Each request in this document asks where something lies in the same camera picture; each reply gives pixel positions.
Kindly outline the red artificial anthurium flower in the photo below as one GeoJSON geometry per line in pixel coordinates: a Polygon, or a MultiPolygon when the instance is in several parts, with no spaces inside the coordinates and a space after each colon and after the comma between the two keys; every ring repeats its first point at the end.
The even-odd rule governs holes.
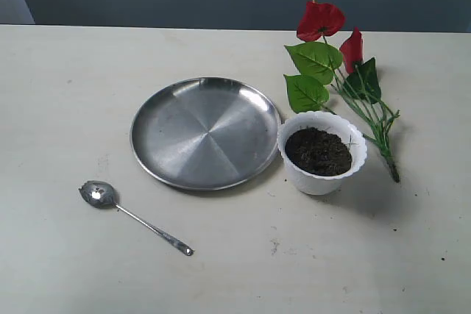
{"type": "Polygon", "coordinates": [[[309,0],[297,26],[297,45],[286,51],[296,75],[286,76],[286,92],[291,110],[295,113],[324,111],[332,113],[327,103],[328,88],[332,88],[344,103],[370,129],[364,138],[377,147],[395,182],[400,174],[394,161],[390,131],[400,117],[382,98],[375,58],[363,57],[363,37],[359,29],[339,48],[327,39],[337,34],[346,22],[344,13],[334,4],[309,0]]]}

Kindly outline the stainless steel spoon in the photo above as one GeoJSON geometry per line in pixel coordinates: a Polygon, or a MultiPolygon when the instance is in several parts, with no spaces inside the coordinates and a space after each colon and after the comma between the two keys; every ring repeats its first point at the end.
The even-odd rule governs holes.
{"type": "Polygon", "coordinates": [[[132,213],[128,209],[122,207],[118,200],[117,191],[109,183],[97,180],[89,180],[79,187],[78,191],[84,201],[92,207],[98,209],[116,208],[118,211],[128,215],[132,219],[145,226],[147,229],[150,229],[152,232],[171,244],[174,248],[182,252],[185,256],[190,257],[194,254],[194,250],[186,243],[163,231],[162,229],[159,229],[148,221],[145,221],[140,216],[132,213]]]}

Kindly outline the dark soil in pot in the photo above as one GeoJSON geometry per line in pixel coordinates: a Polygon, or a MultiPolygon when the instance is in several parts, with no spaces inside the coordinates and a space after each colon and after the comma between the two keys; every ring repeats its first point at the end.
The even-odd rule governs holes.
{"type": "Polygon", "coordinates": [[[318,176],[343,174],[350,170],[353,162],[349,148],[338,135],[315,127],[306,127],[290,135],[285,152],[298,168],[318,176]]]}

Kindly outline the white plastic flower pot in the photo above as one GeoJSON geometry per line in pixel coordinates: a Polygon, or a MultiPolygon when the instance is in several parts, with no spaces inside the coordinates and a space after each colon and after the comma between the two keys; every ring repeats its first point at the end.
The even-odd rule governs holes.
{"type": "Polygon", "coordinates": [[[321,196],[337,190],[345,179],[361,169],[367,156],[366,141],[356,126],[339,115],[322,111],[298,113],[287,119],[278,130],[277,147],[283,158],[287,179],[299,191],[313,196],[321,196]],[[335,176],[320,176],[304,171],[292,162],[286,153],[286,142],[295,132],[308,127],[314,127],[340,138],[352,157],[349,170],[335,176]]]}

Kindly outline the round stainless steel plate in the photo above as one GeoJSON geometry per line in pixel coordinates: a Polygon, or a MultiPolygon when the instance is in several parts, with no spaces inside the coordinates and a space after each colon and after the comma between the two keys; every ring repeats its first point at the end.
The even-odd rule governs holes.
{"type": "Polygon", "coordinates": [[[148,98],[133,118],[130,144],[145,172],[164,184],[224,190],[269,167],[280,125],[276,106],[256,88],[200,77],[148,98]]]}

